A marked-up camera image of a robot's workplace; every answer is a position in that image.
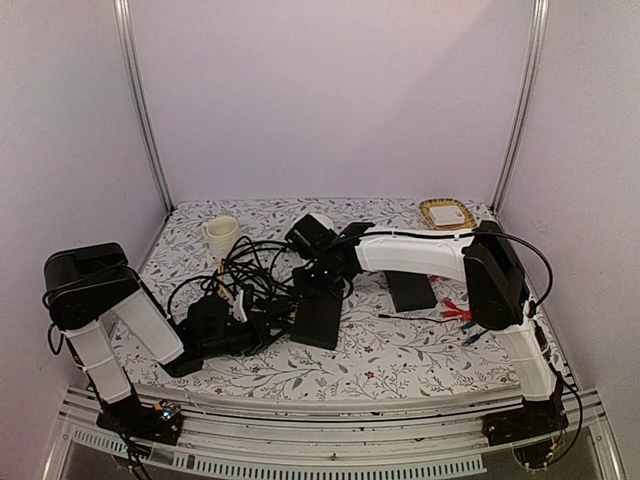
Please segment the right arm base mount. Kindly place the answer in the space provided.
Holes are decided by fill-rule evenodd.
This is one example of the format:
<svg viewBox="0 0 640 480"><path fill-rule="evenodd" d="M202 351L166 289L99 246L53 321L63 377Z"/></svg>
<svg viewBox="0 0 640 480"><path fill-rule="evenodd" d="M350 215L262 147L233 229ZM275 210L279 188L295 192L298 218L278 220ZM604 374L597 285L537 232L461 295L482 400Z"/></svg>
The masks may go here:
<svg viewBox="0 0 640 480"><path fill-rule="evenodd" d="M526 470L546 469L555 459L569 426L561 401L524 400L517 409L487 414L482 434L490 446L511 445L516 462Z"/></svg>

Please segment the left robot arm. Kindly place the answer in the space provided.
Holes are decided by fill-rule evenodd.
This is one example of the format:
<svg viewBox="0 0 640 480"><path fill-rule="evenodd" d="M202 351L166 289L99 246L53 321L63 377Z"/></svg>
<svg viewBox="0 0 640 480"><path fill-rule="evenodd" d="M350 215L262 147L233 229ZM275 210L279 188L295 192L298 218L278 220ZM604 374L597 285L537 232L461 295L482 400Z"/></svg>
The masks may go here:
<svg viewBox="0 0 640 480"><path fill-rule="evenodd" d="M43 303L78 358L80 368L111 404L111 419L128 434L148 426L146 408L118 360L104 320L119 320L172 378L199 371L205 360L254 351L262 329L250 320L244 301L217 295L196 302L188 317L168 316L117 243L63 250L44 264Z"/></svg>

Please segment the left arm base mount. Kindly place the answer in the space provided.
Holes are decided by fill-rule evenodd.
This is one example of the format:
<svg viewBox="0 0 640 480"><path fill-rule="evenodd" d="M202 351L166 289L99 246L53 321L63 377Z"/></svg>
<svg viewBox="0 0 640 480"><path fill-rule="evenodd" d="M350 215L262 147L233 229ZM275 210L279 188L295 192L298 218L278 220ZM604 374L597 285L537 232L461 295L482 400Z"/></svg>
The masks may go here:
<svg viewBox="0 0 640 480"><path fill-rule="evenodd" d="M122 437L147 440L176 446L182 432L184 417L174 403L161 400L144 405L137 395L101 404L96 425Z"/></svg>

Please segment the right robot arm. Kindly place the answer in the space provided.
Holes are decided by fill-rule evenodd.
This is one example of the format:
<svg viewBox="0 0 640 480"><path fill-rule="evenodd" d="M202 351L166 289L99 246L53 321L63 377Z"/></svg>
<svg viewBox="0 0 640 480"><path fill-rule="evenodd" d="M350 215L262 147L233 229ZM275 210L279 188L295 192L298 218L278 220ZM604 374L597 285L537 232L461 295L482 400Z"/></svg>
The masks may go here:
<svg viewBox="0 0 640 480"><path fill-rule="evenodd" d="M353 222L335 232L311 214L290 227L285 241L306 262L293 271L301 296L329 294L374 272L436 276L464 286L472 320L497 338L531 402L518 412L517 427L537 436L554 422L550 399L559 381L534 324L542 301L532 296L514 249L538 254L529 242L493 221L444 233Z"/></svg>

